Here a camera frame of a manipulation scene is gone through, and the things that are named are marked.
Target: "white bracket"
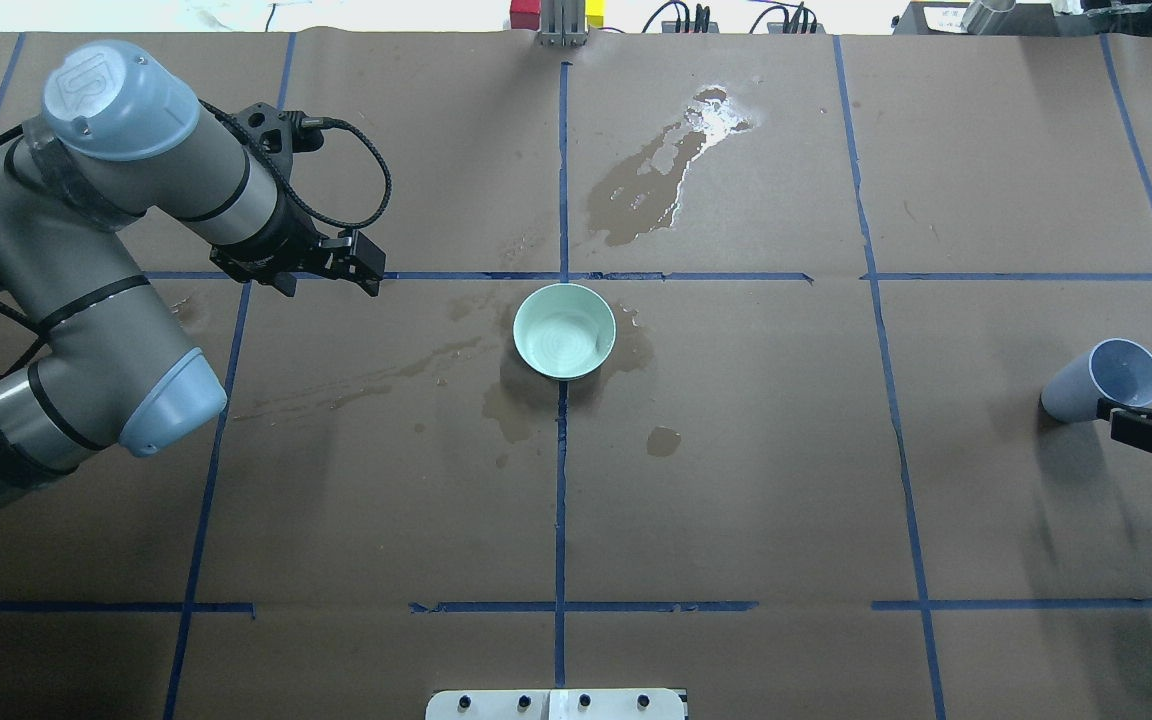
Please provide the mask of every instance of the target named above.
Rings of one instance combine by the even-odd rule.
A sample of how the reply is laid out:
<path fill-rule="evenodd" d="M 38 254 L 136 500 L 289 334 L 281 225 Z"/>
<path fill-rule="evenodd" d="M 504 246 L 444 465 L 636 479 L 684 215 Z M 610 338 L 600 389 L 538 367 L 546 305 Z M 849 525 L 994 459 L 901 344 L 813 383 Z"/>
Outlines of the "white bracket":
<path fill-rule="evenodd" d="M 687 720 L 687 694 L 667 688 L 442 691 L 425 720 Z"/>
<path fill-rule="evenodd" d="M 585 0 L 540 0 L 540 45 L 585 45 Z"/>

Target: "cup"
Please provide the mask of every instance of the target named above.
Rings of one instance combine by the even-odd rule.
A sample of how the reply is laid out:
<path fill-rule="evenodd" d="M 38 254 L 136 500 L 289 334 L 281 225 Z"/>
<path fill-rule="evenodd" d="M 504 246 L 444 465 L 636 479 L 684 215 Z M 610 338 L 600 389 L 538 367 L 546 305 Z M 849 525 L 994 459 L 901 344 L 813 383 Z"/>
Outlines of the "cup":
<path fill-rule="evenodd" d="M 1075 357 L 1043 388 L 1043 410 L 1061 423 L 1096 419 L 1096 404 L 1152 402 L 1152 354 L 1130 340 L 1111 338 Z"/>
<path fill-rule="evenodd" d="M 575 381 L 612 355 L 616 316 L 588 287 L 545 286 L 526 296 L 513 317 L 513 344 L 536 372 Z"/>

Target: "white floor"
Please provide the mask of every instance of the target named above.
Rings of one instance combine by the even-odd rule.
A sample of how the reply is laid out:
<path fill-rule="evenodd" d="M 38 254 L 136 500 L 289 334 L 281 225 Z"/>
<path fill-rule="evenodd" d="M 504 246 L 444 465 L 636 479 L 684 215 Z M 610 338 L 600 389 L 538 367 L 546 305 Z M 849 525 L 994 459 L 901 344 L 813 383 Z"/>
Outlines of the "white floor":
<path fill-rule="evenodd" d="M 605 24 L 637 32 L 658 0 L 607 0 Z M 767 5 L 708 0 L 723 32 L 745 32 Z M 828 31 L 888 35 L 905 0 L 809 0 Z M 0 0 L 0 31 L 173 32 L 300 31 L 339 26 L 353 31 L 494 31 L 508 22 L 509 0 Z M 660 15 L 672 18 L 673 12 Z M 776 18 L 778 14 L 768 15 Z"/>

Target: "yellow block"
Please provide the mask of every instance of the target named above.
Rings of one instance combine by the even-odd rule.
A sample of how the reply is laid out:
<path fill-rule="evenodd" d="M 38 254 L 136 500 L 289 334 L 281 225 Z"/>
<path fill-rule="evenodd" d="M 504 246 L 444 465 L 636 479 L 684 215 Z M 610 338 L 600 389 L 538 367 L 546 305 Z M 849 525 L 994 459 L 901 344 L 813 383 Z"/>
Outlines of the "yellow block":
<path fill-rule="evenodd" d="M 602 26 L 604 0 L 585 0 L 585 21 L 589 26 Z"/>

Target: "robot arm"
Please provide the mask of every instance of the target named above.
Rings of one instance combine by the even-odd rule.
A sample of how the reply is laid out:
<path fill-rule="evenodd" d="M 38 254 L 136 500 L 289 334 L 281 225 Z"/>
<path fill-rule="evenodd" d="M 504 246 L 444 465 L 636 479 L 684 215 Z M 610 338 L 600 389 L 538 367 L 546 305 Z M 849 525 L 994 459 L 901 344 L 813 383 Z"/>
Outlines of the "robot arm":
<path fill-rule="evenodd" d="M 384 251 L 357 225 L 324 236 L 287 184 L 324 123 L 266 105 L 212 118 L 129 41 L 51 74 L 41 114 L 0 147 L 0 291 L 51 347 L 0 378 L 0 507 L 114 442 L 154 455 L 228 401 L 114 234 L 151 206 L 240 282 L 291 296 L 293 273 L 314 273 L 379 291 Z"/>

